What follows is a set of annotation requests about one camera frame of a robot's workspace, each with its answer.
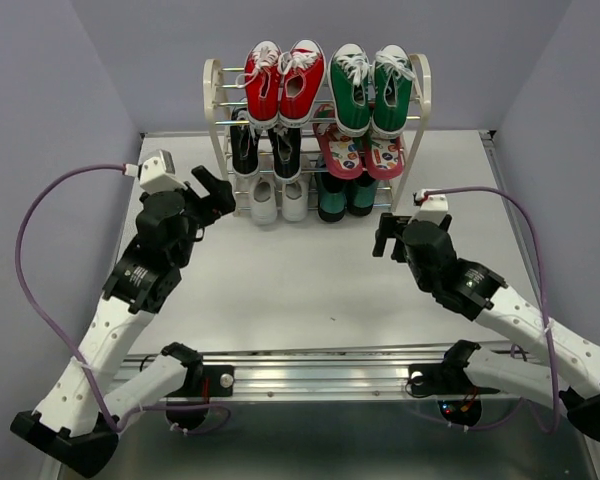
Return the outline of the white sneaker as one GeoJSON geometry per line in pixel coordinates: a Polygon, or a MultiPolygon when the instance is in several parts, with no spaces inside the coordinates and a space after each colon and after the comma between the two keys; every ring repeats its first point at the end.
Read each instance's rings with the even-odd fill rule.
{"type": "Polygon", "coordinates": [[[308,215],[311,174],[304,155],[300,155],[300,173],[293,180],[279,180],[281,184],[281,212],[286,221],[301,222],[308,215]]]}
{"type": "Polygon", "coordinates": [[[251,220],[259,226],[269,225],[277,218],[276,187],[271,178],[258,176],[248,193],[251,220]]]}

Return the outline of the black canvas sneaker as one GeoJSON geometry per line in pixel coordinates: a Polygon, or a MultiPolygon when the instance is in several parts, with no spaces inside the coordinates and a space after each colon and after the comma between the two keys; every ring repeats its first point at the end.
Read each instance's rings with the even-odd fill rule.
{"type": "Polygon", "coordinates": [[[233,121],[247,122],[244,125],[232,125],[230,127],[234,172],[240,177],[251,177],[259,170],[258,146],[261,131],[248,122],[249,118],[246,106],[234,108],[231,119],[233,121]]]}
{"type": "Polygon", "coordinates": [[[301,130],[276,126],[267,134],[272,147],[274,176],[282,183],[294,182],[301,173],[301,130]]]}

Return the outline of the red canvas sneaker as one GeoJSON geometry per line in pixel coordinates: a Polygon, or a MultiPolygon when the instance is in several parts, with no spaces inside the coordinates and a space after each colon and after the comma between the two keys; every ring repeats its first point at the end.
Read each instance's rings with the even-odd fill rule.
{"type": "Polygon", "coordinates": [[[309,39],[298,41],[278,60],[282,93],[279,121],[287,128],[300,128],[308,122],[326,72],[320,45],[309,39]]]}
{"type": "Polygon", "coordinates": [[[248,53],[243,73],[236,84],[244,89],[247,118],[260,130],[272,128],[278,119],[281,50],[276,43],[263,40],[248,53]]]}

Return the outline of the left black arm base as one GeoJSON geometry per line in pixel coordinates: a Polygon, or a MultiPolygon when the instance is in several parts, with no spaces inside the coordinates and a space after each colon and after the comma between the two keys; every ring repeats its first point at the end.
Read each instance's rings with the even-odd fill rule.
{"type": "Polygon", "coordinates": [[[161,356],[170,357],[184,370],[167,398],[225,398],[233,395],[235,367],[228,364],[206,363],[201,353],[182,343],[173,342],[162,348],[161,356]]]}

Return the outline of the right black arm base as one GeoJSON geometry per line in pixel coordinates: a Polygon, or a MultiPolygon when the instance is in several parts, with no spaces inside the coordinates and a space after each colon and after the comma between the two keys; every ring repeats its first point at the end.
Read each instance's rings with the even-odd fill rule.
{"type": "Polygon", "coordinates": [[[497,389],[475,385],[465,373],[470,356],[480,349],[478,343],[459,340],[444,353],[440,363],[411,364],[405,392],[413,398],[499,393],[497,389]]]}

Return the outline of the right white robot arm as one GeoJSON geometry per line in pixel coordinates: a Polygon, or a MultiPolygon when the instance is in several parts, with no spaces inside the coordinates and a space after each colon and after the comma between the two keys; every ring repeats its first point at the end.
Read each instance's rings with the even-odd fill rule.
{"type": "Polygon", "coordinates": [[[409,266],[417,287],[444,309],[505,337],[534,362],[459,340],[441,363],[419,368],[416,395],[503,392],[547,408],[600,442],[600,346],[526,301],[503,277],[457,256],[445,215],[439,224],[381,215],[373,256],[393,240],[392,260],[409,266]]]}

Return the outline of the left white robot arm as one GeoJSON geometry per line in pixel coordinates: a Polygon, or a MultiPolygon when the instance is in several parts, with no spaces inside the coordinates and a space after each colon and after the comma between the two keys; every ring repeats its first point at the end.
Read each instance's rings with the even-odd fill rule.
{"type": "Polygon", "coordinates": [[[142,208],[136,234],[114,264],[81,342],[75,343],[41,308],[26,283],[22,261],[15,261],[27,300],[66,344],[71,358],[46,397],[34,409],[18,413],[10,430],[87,479],[103,470],[122,434],[146,412],[202,418],[217,413],[222,424],[231,417],[228,407],[209,400],[202,355],[178,342],[164,347],[122,386],[104,391],[180,282],[206,228],[236,208],[230,182],[203,166],[191,173],[206,189],[204,196],[167,167],[155,173],[147,164],[116,169],[137,178],[142,208]]]}

